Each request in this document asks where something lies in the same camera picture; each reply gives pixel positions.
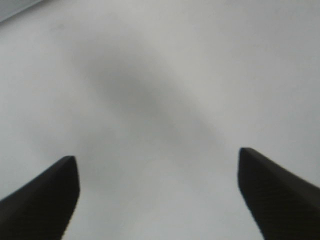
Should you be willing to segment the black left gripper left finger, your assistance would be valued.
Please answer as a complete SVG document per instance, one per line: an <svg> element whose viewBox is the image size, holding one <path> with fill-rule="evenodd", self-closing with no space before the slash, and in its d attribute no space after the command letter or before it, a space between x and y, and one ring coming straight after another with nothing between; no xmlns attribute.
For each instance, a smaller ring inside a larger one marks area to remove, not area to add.
<svg viewBox="0 0 320 240"><path fill-rule="evenodd" d="M80 195L76 158L64 156L0 201L2 240L60 240Z"/></svg>

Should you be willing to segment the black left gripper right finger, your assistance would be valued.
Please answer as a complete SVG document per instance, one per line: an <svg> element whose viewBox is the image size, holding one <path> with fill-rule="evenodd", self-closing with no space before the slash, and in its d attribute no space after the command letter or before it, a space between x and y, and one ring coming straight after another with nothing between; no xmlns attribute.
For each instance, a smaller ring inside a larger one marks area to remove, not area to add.
<svg viewBox="0 0 320 240"><path fill-rule="evenodd" d="M318 240L320 189L257 150L242 147L238 187L265 240Z"/></svg>

